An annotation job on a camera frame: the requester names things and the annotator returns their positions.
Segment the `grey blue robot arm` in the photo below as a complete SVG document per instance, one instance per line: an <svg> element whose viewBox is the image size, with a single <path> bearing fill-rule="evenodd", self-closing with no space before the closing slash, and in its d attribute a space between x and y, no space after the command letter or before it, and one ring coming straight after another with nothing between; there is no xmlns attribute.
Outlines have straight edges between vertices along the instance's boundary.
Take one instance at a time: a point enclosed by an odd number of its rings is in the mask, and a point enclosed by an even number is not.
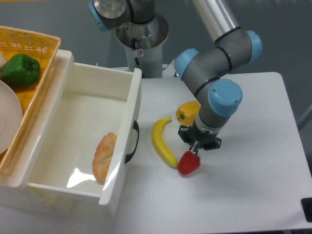
<svg viewBox="0 0 312 234"><path fill-rule="evenodd" d="M187 49L174 60L176 74L200 103L190 126L178 134L190 150L218 149L218 134L236 112L242 90L224 76L257 59L262 53L260 37L243 31L224 0L193 2L215 47L200 53ZM115 29L127 54L130 71L140 69L144 78L162 75L162 45L168 37L166 19L155 11L152 0L93 0L88 5L102 31Z"/></svg>

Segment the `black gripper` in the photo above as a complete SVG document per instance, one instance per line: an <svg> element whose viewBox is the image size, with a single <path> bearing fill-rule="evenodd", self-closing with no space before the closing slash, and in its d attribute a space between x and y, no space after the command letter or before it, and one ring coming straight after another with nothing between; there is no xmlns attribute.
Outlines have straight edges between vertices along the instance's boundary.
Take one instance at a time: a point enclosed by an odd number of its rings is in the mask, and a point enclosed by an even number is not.
<svg viewBox="0 0 312 234"><path fill-rule="evenodd" d="M217 137L219 129L214 128L198 128L195 124L192 126L181 125L178 135L182 141L190 145L189 150L194 150L198 154L198 149L213 150L219 149L221 139Z"/></svg>

